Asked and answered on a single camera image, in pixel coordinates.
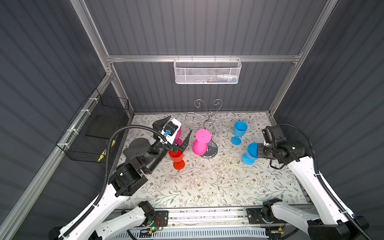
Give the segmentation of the red wine glass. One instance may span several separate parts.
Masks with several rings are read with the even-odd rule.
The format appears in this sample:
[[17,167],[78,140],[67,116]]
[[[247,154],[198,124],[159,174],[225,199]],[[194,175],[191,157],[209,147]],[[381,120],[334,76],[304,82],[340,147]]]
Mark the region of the red wine glass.
[[176,170],[182,170],[185,167],[185,162],[183,160],[184,154],[180,151],[177,151],[176,153],[173,153],[169,151],[169,156],[171,160],[173,161],[173,167]]

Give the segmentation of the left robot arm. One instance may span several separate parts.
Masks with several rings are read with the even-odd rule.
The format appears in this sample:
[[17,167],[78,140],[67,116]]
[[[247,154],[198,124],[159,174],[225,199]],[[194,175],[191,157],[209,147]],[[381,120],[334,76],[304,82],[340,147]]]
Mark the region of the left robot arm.
[[149,226],[156,211],[148,201],[140,202],[131,211],[114,219],[107,217],[123,202],[127,201],[147,181],[168,152],[183,153],[189,145],[187,135],[182,145],[175,143],[182,123],[170,116],[157,120],[152,127],[128,125],[117,130],[108,141],[105,160],[110,160],[113,140],[129,129],[153,133],[156,140],[151,144],[146,138],[133,140],[123,151],[126,160],[114,170],[106,168],[101,192],[77,217],[63,227],[49,232],[51,240],[110,240],[121,233],[139,226]]

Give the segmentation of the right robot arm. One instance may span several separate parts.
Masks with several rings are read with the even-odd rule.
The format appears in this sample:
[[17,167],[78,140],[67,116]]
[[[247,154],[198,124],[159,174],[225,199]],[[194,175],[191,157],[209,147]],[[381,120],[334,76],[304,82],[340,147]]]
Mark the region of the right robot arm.
[[288,223],[295,227],[295,233],[302,231],[312,240],[354,240],[358,236],[371,239],[365,231],[369,227],[367,220],[355,215],[323,177],[310,138],[304,136],[309,144],[307,147],[299,141],[289,142],[281,127],[276,125],[263,129],[264,142],[250,144],[242,157],[243,163],[248,165],[263,158],[278,161],[279,170],[288,167],[309,195],[317,214],[273,198],[263,202],[256,219],[267,224]]

